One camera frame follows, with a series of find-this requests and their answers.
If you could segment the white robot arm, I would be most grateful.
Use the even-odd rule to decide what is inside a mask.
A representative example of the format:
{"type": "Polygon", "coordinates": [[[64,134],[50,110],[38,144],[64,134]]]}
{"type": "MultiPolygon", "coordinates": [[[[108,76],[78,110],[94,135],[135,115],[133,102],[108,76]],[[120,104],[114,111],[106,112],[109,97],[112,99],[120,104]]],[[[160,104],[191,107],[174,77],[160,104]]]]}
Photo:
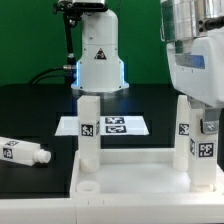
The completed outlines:
{"type": "MultiPolygon", "coordinates": [[[[84,12],[75,85],[87,92],[125,88],[116,15],[104,0],[74,0],[73,5],[84,12]]],[[[192,108],[202,109],[201,131],[215,134],[224,108],[224,0],[160,0],[160,7],[172,84],[192,108]]]]}

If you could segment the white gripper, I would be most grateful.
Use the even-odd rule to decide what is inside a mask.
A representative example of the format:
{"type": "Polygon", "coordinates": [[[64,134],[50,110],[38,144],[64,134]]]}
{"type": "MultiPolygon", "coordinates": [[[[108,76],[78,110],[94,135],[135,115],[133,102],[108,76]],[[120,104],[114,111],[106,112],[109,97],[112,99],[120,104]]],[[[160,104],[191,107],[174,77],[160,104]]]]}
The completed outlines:
{"type": "Polygon", "coordinates": [[[168,43],[167,58],[174,88],[207,104],[202,112],[201,132],[217,134],[220,108],[224,108],[224,28],[194,39],[189,53],[177,54],[175,45],[168,43]]]}

